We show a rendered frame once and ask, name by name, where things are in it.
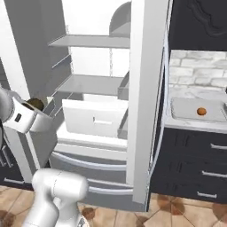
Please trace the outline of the brown kiwi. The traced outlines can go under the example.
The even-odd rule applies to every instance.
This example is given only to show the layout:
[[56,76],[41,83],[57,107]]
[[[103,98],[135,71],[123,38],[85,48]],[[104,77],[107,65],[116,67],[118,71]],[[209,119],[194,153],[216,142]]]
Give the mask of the brown kiwi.
[[39,109],[40,111],[42,111],[44,109],[44,104],[43,102],[38,99],[38,98],[31,98],[27,101],[31,106]]

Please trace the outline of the grey freezer drawer front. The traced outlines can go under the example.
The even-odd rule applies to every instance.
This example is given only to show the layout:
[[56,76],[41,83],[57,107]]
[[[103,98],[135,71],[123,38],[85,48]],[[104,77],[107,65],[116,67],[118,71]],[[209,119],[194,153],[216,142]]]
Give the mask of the grey freezer drawer front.
[[[77,160],[84,160],[88,162],[95,162],[100,164],[126,165],[124,161],[118,160],[101,160],[91,157],[82,157],[70,153],[61,153],[67,157]],[[126,171],[106,171],[92,168],[83,168],[76,165],[69,164],[54,157],[50,157],[50,164],[52,168],[69,171],[89,179],[126,184]],[[98,207],[108,207],[120,210],[145,212],[147,202],[137,203],[133,200],[133,193],[131,195],[106,195],[88,192],[87,196],[82,200],[82,203],[90,204]]]

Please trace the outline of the grey fridge shelf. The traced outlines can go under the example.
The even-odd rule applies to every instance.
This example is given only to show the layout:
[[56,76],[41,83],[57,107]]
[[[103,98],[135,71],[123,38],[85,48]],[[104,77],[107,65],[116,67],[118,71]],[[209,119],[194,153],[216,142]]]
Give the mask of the grey fridge shelf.
[[128,87],[126,77],[72,74],[58,91],[116,96],[119,88]]
[[64,35],[49,45],[54,47],[129,49],[130,39],[108,35]]

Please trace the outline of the white fridge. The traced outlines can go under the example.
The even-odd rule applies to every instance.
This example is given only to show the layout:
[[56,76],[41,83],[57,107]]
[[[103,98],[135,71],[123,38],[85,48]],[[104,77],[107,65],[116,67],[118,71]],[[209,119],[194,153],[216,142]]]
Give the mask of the white fridge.
[[[132,0],[62,0],[66,35],[108,35],[112,37],[128,37],[130,39],[131,3]],[[158,114],[160,110],[165,108],[167,103],[168,27],[170,16],[171,14],[168,16],[163,45],[163,76]],[[128,79],[128,87],[119,88],[116,96],[61,91],[67,94],[63,99],[98,102],[123,100],[128,102],[128,109],[121,119],[117,137],[92,136],[69,132],[64,117],[64,121],[57,128],[57,144],[53,152],[70,153],[101,160],[124,161],[127,167],[130,48],[66,48],[68,48],[71,56],[71,74],[69,76],[72,74],[84,74],[126,77]],[[146,197],[147,207],[149,204],[151,176],[158,158],[163,128],[164,123],[158,117],[153,151],[150,156],[149,186]]]

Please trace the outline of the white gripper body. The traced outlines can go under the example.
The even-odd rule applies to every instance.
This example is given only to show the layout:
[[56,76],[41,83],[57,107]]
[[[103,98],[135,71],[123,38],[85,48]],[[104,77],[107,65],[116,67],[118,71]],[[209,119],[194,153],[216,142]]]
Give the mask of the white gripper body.
[[30,128],[30,131],[33,132],[43,132],[48,130],[51,127],[52,118],[41,112],[38,109],[35,109],[35,120]]

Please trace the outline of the white fridge crisper drawer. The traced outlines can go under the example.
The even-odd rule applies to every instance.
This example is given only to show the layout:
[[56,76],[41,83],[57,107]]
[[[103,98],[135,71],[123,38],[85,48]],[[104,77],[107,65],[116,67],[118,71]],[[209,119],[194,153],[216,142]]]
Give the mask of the white fridge crisper drawer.
[[[128,109],[128,102],[123,100],[98,102],[63,99],[62,107],[69,132],[117,137],[117,130]],[[93,117],[103,121],[111,121],[112,125],[95,124]]]

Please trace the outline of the dark wall cupboard door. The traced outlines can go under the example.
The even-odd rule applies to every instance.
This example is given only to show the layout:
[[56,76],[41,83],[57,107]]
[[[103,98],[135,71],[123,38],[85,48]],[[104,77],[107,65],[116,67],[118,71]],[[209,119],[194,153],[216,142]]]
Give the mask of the dark wall cupboard door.
[[173,0],[169,48],[227,51],[227,0]]

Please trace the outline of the dark drawer front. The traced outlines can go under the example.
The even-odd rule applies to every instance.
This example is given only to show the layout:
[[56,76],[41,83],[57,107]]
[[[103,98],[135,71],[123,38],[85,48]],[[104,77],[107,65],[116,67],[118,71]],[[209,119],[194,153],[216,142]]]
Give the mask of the dark drawer front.
[[204,176],[201,171],[227,174],[227,162],[195,158],[191,156],[162,156],[158,159],[153,172],[154,179],[161,177],[177,179],[223,179],[214,176]]
[[210,144],[227,145],[227,135],[165,128],[160,152],[227,159],[227,151],[212,149]]
[[[227,204],[227,184],[156,181],[151,184],[151,192]],[[197,192],[217,194],[217,198],[200,197]]]

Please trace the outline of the white fridge door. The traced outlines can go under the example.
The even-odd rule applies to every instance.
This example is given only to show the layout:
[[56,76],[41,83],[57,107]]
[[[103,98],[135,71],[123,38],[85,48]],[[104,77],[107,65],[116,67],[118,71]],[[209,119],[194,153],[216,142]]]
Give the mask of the white fridge door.
[[49,43],[66,34],[62,0],[0,0],[0,61],[9,87],[26,102],[38,98],[52,128],[26,134],[4,127],[6,144],[26,183],[49,164],[57,144],[57,128],[64,121],[58,91],[71,74],[66,47]]
[[144,204],[163,76],[163,45],[173,0],[132,0],[126,183]]

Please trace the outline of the dark base cupboard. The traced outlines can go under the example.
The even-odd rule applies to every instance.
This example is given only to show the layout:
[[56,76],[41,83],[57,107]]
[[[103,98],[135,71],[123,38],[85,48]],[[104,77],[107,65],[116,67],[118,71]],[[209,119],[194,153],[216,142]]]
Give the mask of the dark base cupboard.
[[[9,166],[6,162],[6,159],[3,155],[3,152],[2,152],[3,147],[2,147],[0,149],[0,185],[32,191],[33,190],[32,184],[26,183],[24,181],[24,178],[20,172],[19,165],[5,141],[3,141],[3,146],[4,145],[6,145],[6,147],[7,147],[7,154],[9,156],[13,166],[11,168],[9,168]],[[5,177],[8,179],[12,179],[12,180],[24,181],[25,183],[24,184],[6,183],[6,182],[4,182]]]

